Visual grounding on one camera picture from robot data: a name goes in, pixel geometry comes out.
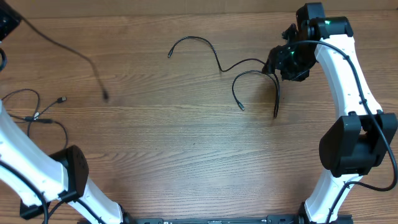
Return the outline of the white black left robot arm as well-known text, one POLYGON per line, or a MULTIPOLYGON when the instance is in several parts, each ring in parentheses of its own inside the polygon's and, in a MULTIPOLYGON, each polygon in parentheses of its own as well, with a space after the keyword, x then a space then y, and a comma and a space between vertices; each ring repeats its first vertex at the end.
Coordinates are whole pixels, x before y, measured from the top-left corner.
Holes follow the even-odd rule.
POLYGON ((20 197, 20 216, 44 217, 48 223, 52 201, 69 204, 90 223, 129 223, 128 213, 110 200, 89 177, 81 149, 66 145, 44 153, 1 108, 1 180, 20 197))

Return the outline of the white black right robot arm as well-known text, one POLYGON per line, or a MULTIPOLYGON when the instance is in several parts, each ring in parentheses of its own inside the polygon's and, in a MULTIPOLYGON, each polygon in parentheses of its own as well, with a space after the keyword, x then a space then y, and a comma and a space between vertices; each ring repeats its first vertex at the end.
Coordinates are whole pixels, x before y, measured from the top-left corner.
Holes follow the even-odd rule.
POLYGON ((328 80, 336 121, 319 143, 323 166, 311 196, 295 215, 268 216, 276 223, 351 223, 339 208, 363 176, 392 156, 397 117, 385 113, 371 93, 355 50, 354 33, 345 17, 327 17, 319 2, 306 3, 296 13, 262 69, 279 71, 284 80, 301 82, 319 64, 328 80))

